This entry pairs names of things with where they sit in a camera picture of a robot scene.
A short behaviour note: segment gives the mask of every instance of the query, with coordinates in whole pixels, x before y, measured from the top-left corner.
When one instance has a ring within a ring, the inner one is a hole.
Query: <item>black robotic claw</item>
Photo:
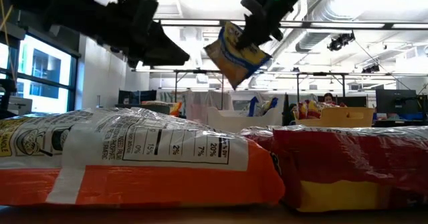
[[[270,36],[278,41],[283,35],[279,30],[280,21],[293,11],[299,0],[242,0],[241,4],[252,14],[245,16],[245,29],[237,43],[237,49],[249,45],[261,45],[270,41]]]
[[[190,56],[171,41],[154,22],[157,0],[118,0],[107,6],[94,0],[10,0],[18,9],[42,17],[45,30],[62,25],[98,43],[109,45],[128,57],[150,66],[181,66]]]

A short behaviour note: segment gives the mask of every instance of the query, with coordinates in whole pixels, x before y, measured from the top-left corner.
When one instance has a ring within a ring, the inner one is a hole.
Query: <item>plastic wrapper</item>
[[[276,203],[269,153],[241,136],[149,110],[0,121],[0,205]]]
[[[241,34],[242,29],[227,21],[221,28],[219,39],[205,47],[207,55],[226,76],[233,89],[271,58],[254,44],[243,50],[237,50],[235,46]]]
[[[259,102],[257,97],[253,97],[246,108],[239,115],[248,117],[260,117],[265,115],[268,110],[278,105],[278,98],[274,97],[269,101]]]
[[[323,108],[336,108],[346,107],[344,104],[336,106],[334,104],[327,104],[323,102],[317,102],[314,100],[304,100],[298,103],[298,109],[294,111],[294,117],[297,120],[305,119],[319,119],[321,118],[321,111]]]
[[[426,204],[428,126],[287,126],[241,134],[278,158],[284,201],[291,207],[331,211]]]

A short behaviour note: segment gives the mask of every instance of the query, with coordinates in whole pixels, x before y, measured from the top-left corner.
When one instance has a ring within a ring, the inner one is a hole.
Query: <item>wooden table surface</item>
[[[59,224],[375,224],[428,223],[428,211],[367,211],[324,214],[295,214],[284,207],[240,207],[222,209],[18,209],[0,210],[0,223],[59,223]]]

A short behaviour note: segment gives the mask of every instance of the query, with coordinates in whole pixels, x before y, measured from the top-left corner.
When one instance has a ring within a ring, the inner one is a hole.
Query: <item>orange snack bag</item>
[[[306,118],[307,119],[320,118],[321,107],[318,105],[318,103],[313,100],[306,100],[306,104],[308,106],[308,115]]]
[[[169,108],[170,108],[169,115],[178,117],[180,115],[180,109],[182,105],[183,105],[182,102],[169,104]]]
[[[268,151],[142,108],[0,120],[0,205],[105,207],[277,203]]]

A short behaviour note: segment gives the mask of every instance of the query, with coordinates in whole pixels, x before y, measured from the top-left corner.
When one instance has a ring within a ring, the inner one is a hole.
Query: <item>computer monitor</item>
[[[418,113],[416,90],[376,90],[376,105],[378,113]]]
[[[155,101],[156,90],[149,91],[123,91],[119,90],[119,104],[141,104],[142,101]]]

